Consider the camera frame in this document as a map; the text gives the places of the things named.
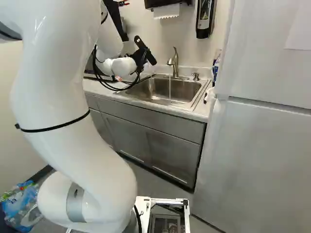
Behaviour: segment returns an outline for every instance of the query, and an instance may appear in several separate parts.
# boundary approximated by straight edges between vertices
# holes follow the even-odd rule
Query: paper towel
[[[154,19],[178,17],[180,3],[154,8]]]

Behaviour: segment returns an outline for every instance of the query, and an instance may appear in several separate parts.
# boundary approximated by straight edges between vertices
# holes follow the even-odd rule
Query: stainless steel sink
[[[208,83],[209,80],[194,82],[188,78],[181,80],[156,74],[147,77],[131,89],[116,94],[166,106],[191,109]]]

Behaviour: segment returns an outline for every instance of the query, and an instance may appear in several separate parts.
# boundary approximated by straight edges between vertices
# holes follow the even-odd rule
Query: white wall
[[[218,0],[214,32],[208,39],[196,38],[194,5],[182,5],[180,17],[162,20],[153,19],[144,0],[131,0],[130,5],[120,7],[120,12],[129,25],[129,38],[139,35],[159,64],[166,64],[176,46],[180,65],[210,67],[216,49],[223,46],[229,5],[230,0]]]
[[[46,166],[22,133],[15,129],[9,93],[22,52],[21,42],[0,44],[0,194]]]

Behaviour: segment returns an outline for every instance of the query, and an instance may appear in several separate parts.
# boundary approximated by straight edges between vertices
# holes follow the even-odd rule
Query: floor
[[[138,195],[152,198],[188,198],[190,199],[190,207],[192,194],[176,187],[175,185],[159,178],[158,176],[128,162],[133,169],[138,182]],[[207,224],[199,221],[193,216],[190,217],[191,233],[218,233],[215,229]],[[57,226],[48,220],[40,221],[31,231],[31,233],[65,233],[66,229]]]

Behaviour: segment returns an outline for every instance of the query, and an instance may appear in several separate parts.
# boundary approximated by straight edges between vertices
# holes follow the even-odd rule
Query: white refrigerator
[[[311,232],[310,2],[232,2],[191,208],[227,233]]]

